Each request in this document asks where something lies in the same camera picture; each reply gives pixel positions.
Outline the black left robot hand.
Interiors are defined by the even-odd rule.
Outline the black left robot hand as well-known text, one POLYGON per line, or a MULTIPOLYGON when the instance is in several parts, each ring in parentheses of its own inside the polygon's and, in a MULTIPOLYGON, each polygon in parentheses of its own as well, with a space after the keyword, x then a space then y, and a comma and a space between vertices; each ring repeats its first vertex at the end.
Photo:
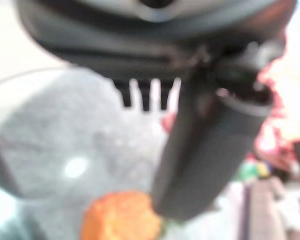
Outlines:
POLYGON ((29 35, 53 55, 113 81, 125 107, 138 82, 149 110, 181 79, 178 113, 152 187, 154 210, 203 212, 254 144, 274 98, 258 74, 285 51, 295 0, 17 0, 29 35))

